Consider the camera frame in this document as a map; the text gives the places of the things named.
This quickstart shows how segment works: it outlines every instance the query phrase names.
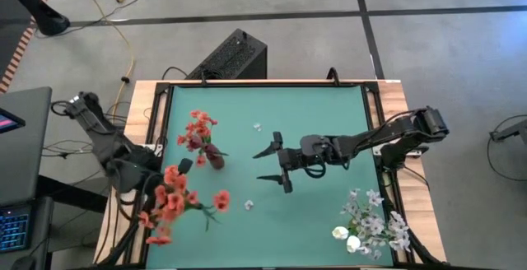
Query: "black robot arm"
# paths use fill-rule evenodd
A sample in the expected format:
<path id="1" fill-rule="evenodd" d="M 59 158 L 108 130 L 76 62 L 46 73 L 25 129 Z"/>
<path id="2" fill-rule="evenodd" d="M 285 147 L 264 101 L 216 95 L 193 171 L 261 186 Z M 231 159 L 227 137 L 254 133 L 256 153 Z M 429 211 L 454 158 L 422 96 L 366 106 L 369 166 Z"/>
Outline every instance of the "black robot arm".
<path id="1" fill-rule="evenodd" d="M 319 179 L 325 175 L 326 165 L 341 165 L 347 170 L 350 160 L 360 151 L 400 138 L 380 149 L 382 165 L 395 169 L 404 163 L 411 150 L 422 143 L 439 142 L 448 133 L 439 111 L 426 107 L 396 114 L 378 128 L 354 136 L 307 135 L 300 140 L 299 149 L 283 148 L 282 134 L 275 132 L 271 145 L 254 158 L 276 152 L 282 174 L 260 176 L 259 179 L 276 181 L 283 185 L 286 193 L 290 193 L 290 171 L 303 169 L 310 177 Z"/>
<path id="2" fill-rule="evenodd" d="M 65 104 L 63 115 L 75 119 L 93 142 L 93 154 L 121 193 L 141 190 L 151 173 L 161 170 L 161 158 L 154 151 L 138 146 L 106 117 L 94 93 L 81 92 Z"/>

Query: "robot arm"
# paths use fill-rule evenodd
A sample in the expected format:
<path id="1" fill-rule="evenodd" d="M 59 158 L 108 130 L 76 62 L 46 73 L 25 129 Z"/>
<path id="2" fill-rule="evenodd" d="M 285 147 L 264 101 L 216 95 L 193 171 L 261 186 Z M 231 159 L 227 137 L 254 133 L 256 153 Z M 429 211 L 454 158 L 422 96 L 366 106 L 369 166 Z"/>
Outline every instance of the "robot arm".
<path id="1" fill-rule="evenodd" d="M 292 192 L 288 172 L 303 169 L 310 177 L 325 175 L 326 165 L 349 168 L 349 161 L 360 151 L 400 138 L 381 149 L 384 167 L 395 169 L 404 163 L 406 154 L 424 142 L 439 142 L 449 133 L 439 111 L 426 107 L 395 115 L 378 128 L 354 136 L 307 135 L 300 140 L 301 148 L 283 148 L 282 134 L 273 133 L 271 145 L 254 159 L 277 153 L 281 175 L 265 175 L 259 179 L 273 180 L 283 185 L 285 193 Z"/>

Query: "black tripod leg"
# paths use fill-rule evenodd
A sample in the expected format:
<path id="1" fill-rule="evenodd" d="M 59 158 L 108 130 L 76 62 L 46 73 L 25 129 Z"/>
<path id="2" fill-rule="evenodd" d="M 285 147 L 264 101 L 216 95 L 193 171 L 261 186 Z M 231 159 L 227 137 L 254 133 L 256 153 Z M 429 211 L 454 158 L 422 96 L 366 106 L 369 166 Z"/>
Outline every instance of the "black tripod leg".
<path id="1" fill-rule="evenodd" d="M 108 198 L 69 184 L 39 175 L 36 197 L 50 196 L 55 202 L 72 205 L 93 212 L 104 213 Z"/>
<path id="2" fill-rule="evenodd" d="M 69 27 L 69 20 L 41 0 L 18 0 L 35 18 L 43 35 L 57 35 Z"/>

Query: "table leg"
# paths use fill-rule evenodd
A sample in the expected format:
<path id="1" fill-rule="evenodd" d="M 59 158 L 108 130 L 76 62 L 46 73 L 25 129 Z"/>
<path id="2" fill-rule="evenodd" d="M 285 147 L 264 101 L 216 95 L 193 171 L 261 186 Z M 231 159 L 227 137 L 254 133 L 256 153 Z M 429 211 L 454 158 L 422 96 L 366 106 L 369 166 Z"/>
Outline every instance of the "table leg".
<path id="1" fill-rule="evenodd" d="M 72 205 L 93 212 L 104 213 L 108 198 L 69 184 L 39 175 L 36 197 L 50 196 L 55 202 Z"/>

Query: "laptop keyboard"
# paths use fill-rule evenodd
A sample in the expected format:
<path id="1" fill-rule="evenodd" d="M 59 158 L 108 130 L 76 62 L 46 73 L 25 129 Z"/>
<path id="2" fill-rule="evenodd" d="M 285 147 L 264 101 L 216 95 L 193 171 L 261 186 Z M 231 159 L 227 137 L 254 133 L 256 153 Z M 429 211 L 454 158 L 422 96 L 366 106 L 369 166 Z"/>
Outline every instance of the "laptop keyboard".
<path id="1" fill-rule="evenodd" d="M 26 249 L 31 206 L 0 208 L 0 253 Z"/>

